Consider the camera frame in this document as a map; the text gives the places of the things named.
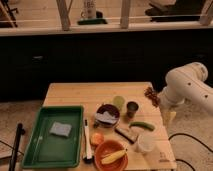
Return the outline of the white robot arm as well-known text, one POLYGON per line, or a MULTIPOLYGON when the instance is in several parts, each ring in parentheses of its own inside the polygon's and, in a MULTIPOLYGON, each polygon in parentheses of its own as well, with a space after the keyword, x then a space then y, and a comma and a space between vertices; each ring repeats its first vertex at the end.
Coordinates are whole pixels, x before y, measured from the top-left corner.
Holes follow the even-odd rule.
POLYGON ((158 95, 166 127, 176 116, 172 108, 182 105, 186 99, 213 115, 213 88, 205 84, 207 78, 207 67, 200 62, 174 68, 166 74, 166 86, 158 95))

